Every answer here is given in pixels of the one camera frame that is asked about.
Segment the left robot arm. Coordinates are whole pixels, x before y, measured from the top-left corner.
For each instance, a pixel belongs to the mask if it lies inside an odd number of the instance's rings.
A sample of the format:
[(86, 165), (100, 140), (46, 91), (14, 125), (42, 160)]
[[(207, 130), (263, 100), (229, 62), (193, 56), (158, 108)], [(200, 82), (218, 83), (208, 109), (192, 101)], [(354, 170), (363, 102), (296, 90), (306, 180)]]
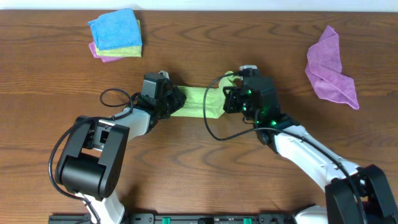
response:
[(184, 106), (185, 95), (166, 71), (147, 73), (142, 90), (110, 117), (79, 116), (57, 141), (65, 147), (50, 181), (61, 194), (80, 200), (85, 215), (51, 215), (49, 223), (132, 223), (116, 193), (127, 143), (147, 134), (160, 119)]

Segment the light green cloth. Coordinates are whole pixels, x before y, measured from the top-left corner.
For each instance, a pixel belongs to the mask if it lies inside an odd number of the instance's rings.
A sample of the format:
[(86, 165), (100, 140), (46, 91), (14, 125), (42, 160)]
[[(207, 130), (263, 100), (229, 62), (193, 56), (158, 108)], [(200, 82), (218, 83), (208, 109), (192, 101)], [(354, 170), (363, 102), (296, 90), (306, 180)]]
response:
[(238, 77), (232, 71), (213, 80), (207, 87), (178, 86), (187, 99), (183, 108), (174, 112), (171, 116), (203, 118), (205, 110), (206, 118), (218, 119), (224, 113), (225, 96), (224, 87), (233, 86)]

